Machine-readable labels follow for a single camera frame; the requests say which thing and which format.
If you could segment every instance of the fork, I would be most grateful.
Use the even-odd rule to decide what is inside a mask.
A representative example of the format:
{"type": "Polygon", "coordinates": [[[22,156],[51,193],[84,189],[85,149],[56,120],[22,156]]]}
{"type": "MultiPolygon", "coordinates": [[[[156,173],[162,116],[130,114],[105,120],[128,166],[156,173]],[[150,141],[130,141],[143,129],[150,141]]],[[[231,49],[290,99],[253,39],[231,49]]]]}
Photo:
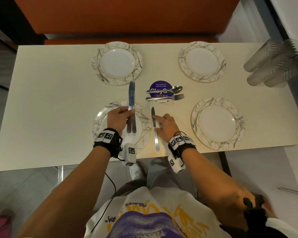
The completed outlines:
{"type": "Polygon", "coordinates": [[[183,99],[183,98],[184,98],[184,94],[178,94],[178,95],[173,95],[171,97],[157,97],[157,98],[147,97],[146,100],[147,101],[160,100],[160,99],[179,100],[179,99],[183,99]]]}

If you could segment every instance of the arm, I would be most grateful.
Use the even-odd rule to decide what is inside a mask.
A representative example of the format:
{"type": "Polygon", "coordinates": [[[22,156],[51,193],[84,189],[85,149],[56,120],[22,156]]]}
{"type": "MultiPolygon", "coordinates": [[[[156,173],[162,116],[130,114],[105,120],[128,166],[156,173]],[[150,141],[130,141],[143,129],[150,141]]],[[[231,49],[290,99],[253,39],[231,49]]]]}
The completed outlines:
{"type": "MultiPolygon", "coordinates": [[[[126,119],[135,112],[119,107],[108,113],[107,126],[122,135],[126,119]]],[[[95,147],[69,176],[43,201],[17,237],[83,237],[85,225],[103,184],[110,152],[95,147]]]]}
{"type": "MultiPolygon", "coordinates": [[[[157,128],[156,131],[165,142],[169,142],[173,135],[179,131],[177,124],[170,115],[153,116],[153,118],[163,125],[162,129],[157,128]]],[[[254,205],[254,195],[237,184],[232,177],[217,168],[196,149],[184,150],[182,159],[194,180],[196,188],[218,220],[224,225],[247,230],[243,214],[246,209],[243,198],[249,198],[254,205]]],[[[276,218],[269,211],[266,210],[266,212],[269,217],[276,218]]]]}

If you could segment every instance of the dining table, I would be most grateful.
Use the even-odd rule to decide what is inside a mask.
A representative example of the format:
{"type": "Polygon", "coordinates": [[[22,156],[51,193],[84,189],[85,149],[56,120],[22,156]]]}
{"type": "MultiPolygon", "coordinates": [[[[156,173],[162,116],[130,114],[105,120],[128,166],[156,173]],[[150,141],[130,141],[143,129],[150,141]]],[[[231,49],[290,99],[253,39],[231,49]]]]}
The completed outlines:
{"type": "MultiPolygon", "coordinates": [[[[218,152],[196,137],[191,114],[203,99],[217,97],[234,104],[245,121],[242,141],[229,150],[298,144],[298,108],[287,85],[250,86],[244,63],[262,43],[213,43],[226,60],[223,75],[198,82],[179,66],[185,43],[133,44],[143,65],[135,79],[135,104],[149,120],[149,140],[137,159],[169,156],[160,137],[155,150],[151,108],[174,117],[200,153],[218,152]],[[166,103],[146,101],[156,81],[181,85],[185,98],[166,103]]],[[[128,101],[129,85],[109,85],[97,78],[92,57],[103,45],[19,46],[0,131],[0,171],[79,164],[93,148],[92,125],[106,105],[128,101]]]]}

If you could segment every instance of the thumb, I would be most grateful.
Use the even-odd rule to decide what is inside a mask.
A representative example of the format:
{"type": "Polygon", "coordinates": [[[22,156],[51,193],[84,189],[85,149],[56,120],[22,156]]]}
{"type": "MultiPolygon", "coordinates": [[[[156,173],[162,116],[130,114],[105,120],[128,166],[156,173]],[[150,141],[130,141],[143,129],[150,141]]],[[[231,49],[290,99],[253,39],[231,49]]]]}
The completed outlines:
{"type": "Polygon", "coordinates": [[[157,132],[157,134],[160,134],[162,132],[161,128],[155,128],[154,130],[157,132]]]}
{"type": "Polygon", "coordinates": [[[131,110],[128,110],[128,111],[123,112],[123,115],[124,115],[124,117],[127,119],[127,118],[130,117],[132,114],[134,114],[135,111],[136,111],[136,110],[133,108],[133,109],[131,109],[131,110]]]}

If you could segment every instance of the orange seat cushion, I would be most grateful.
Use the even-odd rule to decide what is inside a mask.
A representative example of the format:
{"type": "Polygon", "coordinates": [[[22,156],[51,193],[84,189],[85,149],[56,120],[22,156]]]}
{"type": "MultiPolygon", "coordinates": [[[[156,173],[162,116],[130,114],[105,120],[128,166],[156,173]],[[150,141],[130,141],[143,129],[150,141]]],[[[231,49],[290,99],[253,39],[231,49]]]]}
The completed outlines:
{"type": "Polygon", "coordinates": [[[37,34],[222,33],[239,0],[15,0],[37,34]]]}
{"type": "Polygon", "coordinates": [[[218,42],[215,37],[141,37],[141,38],[95,38],[95,39],[46,39],[45,45],[106,44],[111,41],[126,43],[189,43],[193,41],[218,42]]]}

